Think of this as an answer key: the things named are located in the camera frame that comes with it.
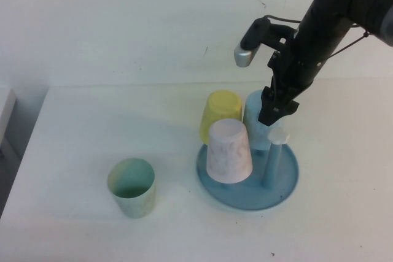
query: white wall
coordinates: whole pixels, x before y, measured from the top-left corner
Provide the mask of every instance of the white wall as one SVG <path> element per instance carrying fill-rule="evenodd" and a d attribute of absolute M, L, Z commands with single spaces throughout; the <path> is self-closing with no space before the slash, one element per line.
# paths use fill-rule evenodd
<path fill-rule="evenodd" d="M 23 153 L 50 85 L 267 81 L 271 50 L 238 69 L 235 45 L 255 18 L 301 19 L 311 1 L 0 0 L 0 84 L 18 97 L 7 136 Z M 371 37 L 319 77 L 393 75 L 392 56 Z"/>

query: round tray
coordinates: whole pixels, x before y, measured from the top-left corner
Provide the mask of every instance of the round tray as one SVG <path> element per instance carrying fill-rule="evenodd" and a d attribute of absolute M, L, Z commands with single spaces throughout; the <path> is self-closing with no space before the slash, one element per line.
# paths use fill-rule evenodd
<path fill-rule="evenodd" d="M 296 187 L 299 167 L 293 151 L 282 146 L 277 181 L 272 189 L 263 187 L 262 177 L 269 151 L 251 150 L 252 173 L 242 182 L 234 184 L 213 180 L 206 171 L 208 146 L 203 145 L 196 159 L 198 176 L 207 191 L 220 202 L 243 210 L 263 210 L 287 199 Z"/>

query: cup rim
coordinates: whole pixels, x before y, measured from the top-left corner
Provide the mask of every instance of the cup rim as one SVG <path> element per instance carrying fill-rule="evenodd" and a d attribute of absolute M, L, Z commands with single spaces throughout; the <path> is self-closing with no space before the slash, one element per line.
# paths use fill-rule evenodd
<path fill-rule="evenodd" d="M 139 163 L 142 162 L 146 167 L 150 168 L 150 170 L 152 172 L 152 175 L 153 175 L 153 179 L 152 179 L 151 183 L 149 184 L 149 188 L 144 193 L 142 193 L 142 194 L 140 194 L 138 196 L 132 197 L 132 198 L 124 198 L 124 197 L 118 196 L 117 193 L 114 193 L 114 190 L 111 188 L 111 186 L 109 184 L 109 181 L 110 181 L 111 176 L 114 176 L 116 169 L 118 169 L 121 165 L 123 165 L 123 164 L 125 164 L 127 166 L 135 165 L 135 163 L 130 163 L 130 161 L 138 161 Z M 124 159 L 124 160 L 120 161 L 114 167 L 112 167 L 111 171 L 108 173 L 107 180 L 106 180 L 106 184 L 107 184 L 108 190 L 116 198 L 120 198 L 120 199 L 137 199 L 137 198 L 139 198 L 141 196 L 144 196 L 146 193 L 148 193 L 154 187 L 154 183 L 155 183 L 155 171 L 154 171 L 154 168 L 148 161 L 146 161 L 146 160 L 144 160 L 142 158 L 127 158 L 127 159 Z"/>

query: white object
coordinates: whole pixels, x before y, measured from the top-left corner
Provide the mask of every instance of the white object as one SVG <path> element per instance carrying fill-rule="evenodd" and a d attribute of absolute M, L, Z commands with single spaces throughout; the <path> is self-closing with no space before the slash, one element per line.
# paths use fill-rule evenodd
<path fill-rule="evenodd" d="M 289 140 L 289 133 L 282 128 L 273 128 L 268 135 L 269 141 L 274 145 L 287 144 Z"/>
<path fill-rule="evenodd" d="M 247 129 L 235 119 L 223 119 L 211 125 L 207 172 L 221 183 L 238 183 L 250 176 L 252 161 Z"/>
<path fill-rule="evenodd" d="M 277 208 L 243 212 L 201 185 L 198 128 L 214 90 L 245 99 L 260 87 L 51 88 L 0 219 L 0 261 L 390 261 L 393 79 L 316 80 L 284 119 L 296 190 Z M 157 206 L 138 220 L 106 186 L 113 163 L 131 156 L 157 180 Z"/>

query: yellow cup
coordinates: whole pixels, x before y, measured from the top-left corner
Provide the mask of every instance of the yellow cup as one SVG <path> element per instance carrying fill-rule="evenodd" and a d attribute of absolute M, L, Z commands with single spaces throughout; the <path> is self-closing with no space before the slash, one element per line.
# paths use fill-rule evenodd
<path fill-rule="evenodd" d="M 241 121 L 241 99 L 232 91 L 217 90 L 209 95 L 203 111 L 199 135 L 204 144 L 209 143 L 210 126 L 227 118 Z"/>

